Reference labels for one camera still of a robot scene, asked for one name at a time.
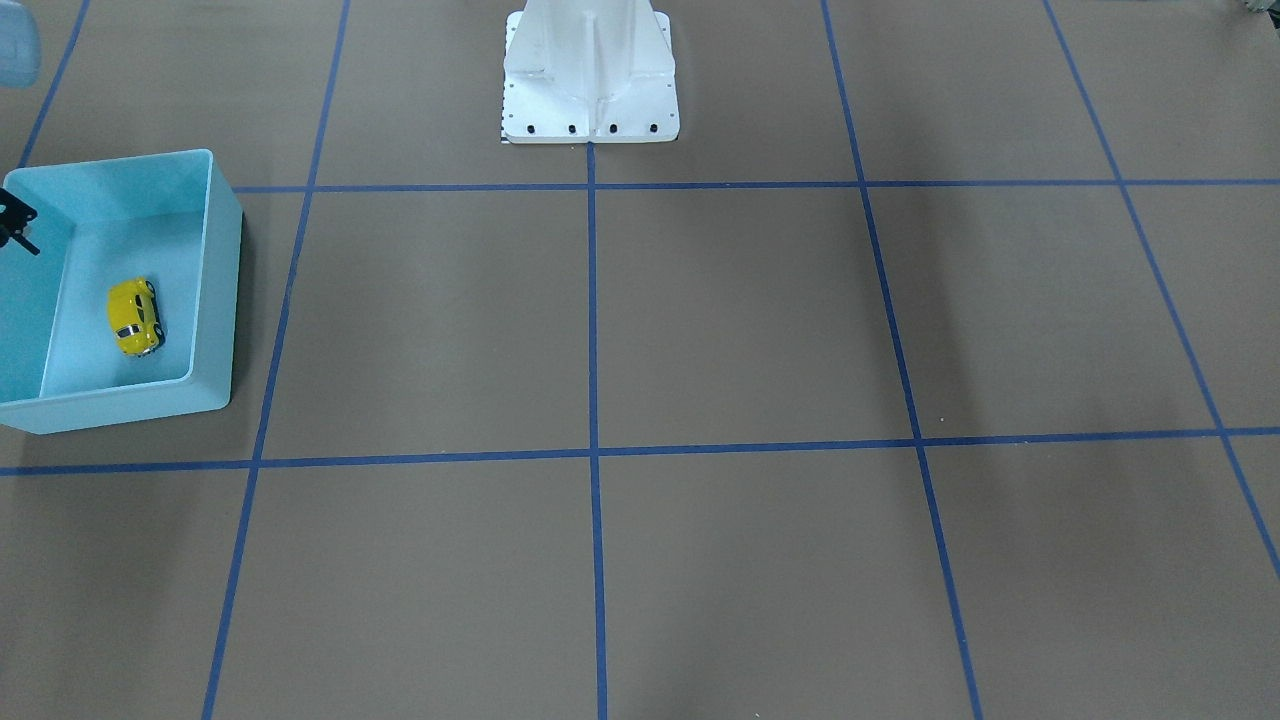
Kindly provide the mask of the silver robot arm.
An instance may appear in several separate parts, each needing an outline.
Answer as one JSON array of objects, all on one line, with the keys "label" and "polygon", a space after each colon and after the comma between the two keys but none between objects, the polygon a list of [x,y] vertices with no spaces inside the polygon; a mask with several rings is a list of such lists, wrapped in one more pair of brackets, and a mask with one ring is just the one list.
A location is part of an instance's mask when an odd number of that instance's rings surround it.
[{"label": "silver robot arm", "polygon": [[[19,1],[1,1],[1,86],[28,88],[42,64],[38,26],[32,12]],[[38,213],[8,190],[1,191],[1,246],[17,243],[32,256],[40,255],[27,237],[28,224]]]}]

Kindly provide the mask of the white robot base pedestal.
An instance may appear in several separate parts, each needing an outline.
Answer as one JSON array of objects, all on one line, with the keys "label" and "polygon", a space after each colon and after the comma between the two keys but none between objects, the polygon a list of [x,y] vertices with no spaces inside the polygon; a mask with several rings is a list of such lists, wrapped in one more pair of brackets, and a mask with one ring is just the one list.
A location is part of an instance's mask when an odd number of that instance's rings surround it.
[{"label": "white robot base pedestal", "polygon": [[681,132],[672,23],[649,1],[529,1],[506,18],[507,143],[667,143]]}]

